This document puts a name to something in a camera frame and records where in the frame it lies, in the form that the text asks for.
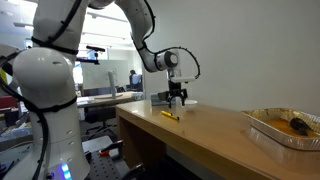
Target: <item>brown object in tray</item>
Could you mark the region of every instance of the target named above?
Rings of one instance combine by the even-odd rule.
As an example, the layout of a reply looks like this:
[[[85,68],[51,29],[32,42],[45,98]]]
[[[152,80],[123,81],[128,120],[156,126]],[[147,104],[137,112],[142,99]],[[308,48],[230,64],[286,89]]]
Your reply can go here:
[[[317,116],[286,108],[258,109],[242,112],[250,118],[250,123],[253,127],[285,146],[299,150],[320,150],[320,118]],[[302,119],[311,128],[308,131],[308,133],[311,132],[310,135],[300,136],[298,133],[294,133],[296,131],[294,129],[292,129],[292,134],[290,126],[288,128],[285,127],[287,129],[285,130],[283,129],[283,125],[277,124],[281,123],[281,121],[273,122],[279,118],[287,121],[282,122],[287,123],[287,126],[289,126],[290,120],[293,118]]]

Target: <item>blue light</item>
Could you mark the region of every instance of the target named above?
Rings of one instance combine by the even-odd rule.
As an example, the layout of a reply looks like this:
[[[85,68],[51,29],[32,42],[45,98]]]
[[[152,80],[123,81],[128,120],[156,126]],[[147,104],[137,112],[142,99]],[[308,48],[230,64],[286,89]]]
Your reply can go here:
[[[69,171],[69,167],[68,167],[68,165],[66,163],[63,163],[61,165],[61,169],[63,171],[64,179],[65,180],[72,180],[71,174],[70,174],[70,171]]]
[[[61,168],[63,172],[69,172],[69,168],[67,164],[62,164]]]
[[[71,174],[69,172],[64,173],[64,178],[70,179],[71,178]]]

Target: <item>wooden tabletop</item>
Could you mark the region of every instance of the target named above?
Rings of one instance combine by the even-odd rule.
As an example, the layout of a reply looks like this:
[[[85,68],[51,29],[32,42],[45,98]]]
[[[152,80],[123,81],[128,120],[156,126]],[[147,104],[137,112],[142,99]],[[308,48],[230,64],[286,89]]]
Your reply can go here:
[[[180,121],[162,115],[162,110],[179,116]],[[140,128],[149,127],[147,124],[156,127],[145,130],[227,178],[239,171],[244,177],[259,174],[271,179],[320,179],[320,152],[298,151],[275,142],[252,128],[241,112],[200,104],[193,112],[185,112],[178,105],[169,109],[144,100],[117,105],[117,113],[131,114],[134,118],[127,120]],[[162,136],[167,132],[172,137]],[[185,141],[173,142],[178,138]],[[186,144],[194,150],[187,150]]]
[[[2,108],[2,109],[0,109],[0,114],[9,113],[9,112],[16,112],[16,111],[19,111],[19,109],[15,108],[15,107]]]
[[[117,93],[117,96],[115,99],[111,98],[107,95],[98,95],[98,96],[87,96],[87,98],[91,99],[88,103],[85,104],[78,104],[78,108],[87,108],[87,107],[94,107],[94,106],[102,106],[102,105],[113,105],[118,103],[125,103],[133,101],[132,99],[132,92],[123,92],[123,93]]]

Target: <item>ceiling light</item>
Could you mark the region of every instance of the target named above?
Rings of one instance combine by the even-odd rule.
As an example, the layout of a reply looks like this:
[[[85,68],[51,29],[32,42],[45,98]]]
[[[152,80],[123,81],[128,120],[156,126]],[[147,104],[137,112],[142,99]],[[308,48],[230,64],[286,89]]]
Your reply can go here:
[[[12,3],[12,4],[20,4],[22,0],[8,0],[8,2]]]
[[[38,0],[7,0],[9,3],[12,4],[21,4],[22,2],[33,2],[33,3],[38,3]]]
[[[28,29],[28,30],[33,30],[33,26],[24,26],[25,29]]]
[[[126,47],[126,46],[108,46],[108,49],[115,49],[115,50],[124,50],[124,51],[136,51],[137,49],[134,47]]]
[[[94,36],[104,36],[104,37],[110,37],[110,38],[116,38],[116,39],[122,39],[122,40],[127,40],[129,38],[126,37],[120,37],[120,36],[111,36],[111,35],[107,35],[107,34],[98,34],[98,33],[91,33],[91,32],[83,32],[82,35],[94,35]]]
[[[23,28],[25,28],[25,29],[30,29],[30,30],[33,29],[33,25],[32,25],[32,24],[14,22],[13,25],[14,25],[15,27],[23,27]]]
[[[92,43],[101,45],[132,45],[132,40],[119,40],[104,36],[84,35],[81,36],[81,43]]]

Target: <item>person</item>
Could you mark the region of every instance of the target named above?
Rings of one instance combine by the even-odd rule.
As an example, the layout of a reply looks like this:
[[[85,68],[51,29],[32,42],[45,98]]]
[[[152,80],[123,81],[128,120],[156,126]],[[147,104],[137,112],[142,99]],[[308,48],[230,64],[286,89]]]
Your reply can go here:
[[[129,74],[130,89],[139,91],[141,84],[141,75],[138,75],[135,70],[131,70]]]

